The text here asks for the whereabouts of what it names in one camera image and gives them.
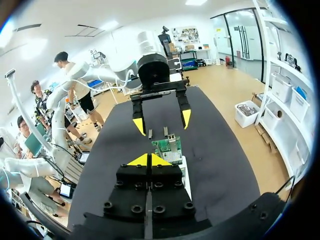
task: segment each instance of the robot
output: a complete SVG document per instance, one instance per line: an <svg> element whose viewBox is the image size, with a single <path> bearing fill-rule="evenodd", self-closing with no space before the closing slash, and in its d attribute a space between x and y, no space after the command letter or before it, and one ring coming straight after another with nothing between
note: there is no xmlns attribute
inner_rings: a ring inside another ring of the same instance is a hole
<svg viewBox="0 0 320 240"><path fill-rule="evenodd" d="M43 145L46 157L0 159L4 165L4 169L0 170L1 187L7 189L16 188L23 183L22 176L28 178L54 176L60 180L66 177L73 183L78 183L82 166L71 157L74 149L68 146L65 139L64 112L66 102L64 98L67 96L74 81L77 81L79 78L82 78L86 82L99 79L104 82L115 83L117 86L112 88L116 89L119 88L118 86L120 88L135 89L142 85L142 92L132 95L131 100L133 105L132 120L144 136L146 135L146 127L142 102L153 98L160 98L168 92L176 92L181 110L182 123L184 128L187 128L191 110L185 92L189 79L170 82L168 61L159 39L152 32L141 32L137 38L142 55L138 63L132 61L131 64L124 66L122 69L112 70L105 63L90 66L86 62L81 62L75 64L69 71L67 75L69 80L60 84L47 100L47 108L54 110L51 143L45 141L43 136L37 131L23 108L15 85L14 74L16 70L12 69L5 75L21 115L36 138Z"/></svg>
<svg viewBox="0 0 320 240"><path fill-rule="evenodd" d="M86 63L76 64L68 73L70 80L61 84L50 95L47 107L55 111L52 120L52 144L46 142L36 132L22 108L14 84L15 70L6 74L22 116L47 150L49 158L49 160L38 158L32 161L6 158L4 172L7 187L12 188L19 183L19 177L14 171L30 177L46 175L61 177L57 169L65 171L67 166L72 164L69 155L72 150L68 148L64 138L65 101L63 98L67 95L72 81L78 78L85 81L100 79L127 88L136 88L142 84L142 92L130 97L133 106L132 120L144 136L146 128L142 102L175 92L183 127L184 129L188 127L191 108L186 96L186 84L189 83L189 79L170 82L168 62L163 48L160 48L159 40L150 38L146 32L139 34L138 38L142 57L137 64L133 62L121 71L112 71L106 64L94 67ZM57 146L65 148L68 153ZM21 199L36 218L50 230L51 233L50 235L48 233L47 239L71 240L98 240L106 237L110 239L222 239L222 236L226 240L248 239L249 236L252 237L251 239L260 239L284 209L285 202L276 194L265 193L243 211L219 225L212 225L209 219L196 221L196 209L183 187L180 168L154 154L143 156L119 167L116 173L116 185L104 204L104 216L85 213L84 225L76 225L73 232L52 222L35 209L26 193L22 194Z"/></svg>

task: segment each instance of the man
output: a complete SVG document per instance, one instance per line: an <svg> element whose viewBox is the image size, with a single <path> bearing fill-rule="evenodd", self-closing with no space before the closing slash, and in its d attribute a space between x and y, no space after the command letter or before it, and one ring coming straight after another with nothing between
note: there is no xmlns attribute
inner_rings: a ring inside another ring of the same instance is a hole
<svg viewBox="0 0 320 240"><path fill-rule="evenodd" d="M68 61L68 53L62 51L58 53L55 58L54 62L60 69L65 69L65 74L67 74L75 65L74 62ZM81 79L77 79L79 82L83 83L87 86L87 83ZM72 87L70 88L68 95L70 103L74 102L74 96L76 96L78 102L80 103L81 108L84 110L86 114L89 114L91 121L93 122L94 128L100 132L101 127L104 126L104 120L100 113L95 110L94 103L92 102L90 89L79 82L74 82Z"/></svg>
<svg viewBox="0 0 320 240"><path fill-rule="evenodd" d="M39 81L33 81L31 85L31 92L35 94L35 117L40 120L43 126L48 130L51 127L51 121L54 116L54 111L47 109L47 99L52 92L50 90L41 90ZM92 142L89 137L82 137L77 129L71 125L71 122L64 116L64 127L75 135L83 144Z"/></svg>
<svg viewBox="0 0 320 240"><path fill-rule="evenodd" d="M24 120L24 118L22 116L18 117L17 124L18 124L18 128L20 130L20 136L17 139L18 143L19 143L19 146L22 149L22 153L24 155L26 155L26 157L28 159L32 159L34 157L34 155L32 154L32 152L30 152L30 150L28 149L28 147L25 144L27 138L30 135L29 127L26 124L26 122L25 122L25 120Z"/></svg>
<svg viewBox="0 0 320 240"><path fill-rule="evenodd" d="M0 127L0 139L3 140L0 141L2 142L0 144L0 167L4 168L6 158L17 158L19 153L15 154L15 148L19 147L19 145L17 145L15 138L3 127ZM59 217L68 216L68 211L57 206L54 201L46 196L51 196L57 202L62 203L62 205L64 203L59 193L55 191L54 187L44 177L30 178L22 173L18 174L20 174L23 186L16 187L15 189L20 194L27 192L35 204L49 214L57 214Z"/></svg>

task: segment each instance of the metal pin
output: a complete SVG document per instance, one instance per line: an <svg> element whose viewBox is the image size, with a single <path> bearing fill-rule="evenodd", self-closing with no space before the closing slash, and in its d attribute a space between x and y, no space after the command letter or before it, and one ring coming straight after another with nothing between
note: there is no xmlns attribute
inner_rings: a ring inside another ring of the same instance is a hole
<svg viewBox="0 0 320 240"><path fill-rule="evenodd" d="M167 138L168 137L168 127L167 126L163 127L163 132L164 132L164 137Z"/></svg>
<svg viewBox="0 0 320 240"><path fill-rule="evenodd" d="M152 129L149 129L149 140L151 140L152 139Z"/></svg>

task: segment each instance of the laptop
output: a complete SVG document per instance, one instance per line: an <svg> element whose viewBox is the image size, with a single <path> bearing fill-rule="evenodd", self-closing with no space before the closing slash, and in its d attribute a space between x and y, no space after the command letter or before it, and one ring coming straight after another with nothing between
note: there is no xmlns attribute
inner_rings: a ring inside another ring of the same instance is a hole
<svg viewBox="0 0 320 240"><path fill-rule="evenodd" d="M47 134L44 126L41 123L38 126L36 126L36 129L40 132L40 134L42 136ZM33 154L33 156L35 156L35 157L39 156L41 149L42 149L42 145L33 133L31 133L28 136L28 138L25 140L24 144L30 150L30 152Z"/></svg>

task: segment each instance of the black mat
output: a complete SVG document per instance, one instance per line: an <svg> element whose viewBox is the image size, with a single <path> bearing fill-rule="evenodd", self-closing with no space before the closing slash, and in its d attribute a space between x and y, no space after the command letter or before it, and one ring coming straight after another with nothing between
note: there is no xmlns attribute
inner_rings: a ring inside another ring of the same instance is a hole
<svg viewBox="0 0 320 240"><path fill-rule="evenodd" d="M183 129L175 94L143 102L146 129L153 139L164 138L163 127L180 136L186 157L192 200L197 220L210 218L217 224L260 196L251 165L236 136L212 102L197 87L187 89L191 118ZM103 215L116 183L120 164L153 152L132 121L132 103L116 105L94 143L74 192L68 227L84 222L83 213Z"/></svg>

